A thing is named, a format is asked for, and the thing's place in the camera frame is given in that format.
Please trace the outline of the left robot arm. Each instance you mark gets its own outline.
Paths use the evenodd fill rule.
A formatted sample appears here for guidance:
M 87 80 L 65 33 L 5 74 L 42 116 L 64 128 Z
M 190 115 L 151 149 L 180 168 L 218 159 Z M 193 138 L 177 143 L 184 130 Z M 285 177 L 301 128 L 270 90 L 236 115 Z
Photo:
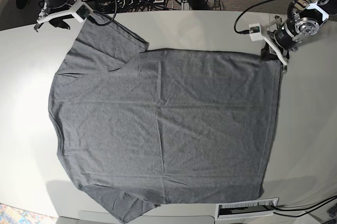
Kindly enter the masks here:
M 279 60 L 288 64 L 289 51 L 306 37 L 315 35 L 330 16 L 336 15 L 336 0 L 293 0 L 286 20 L 276 16 L 262 27 L 265 46 L 261 50 L 263 60 Z

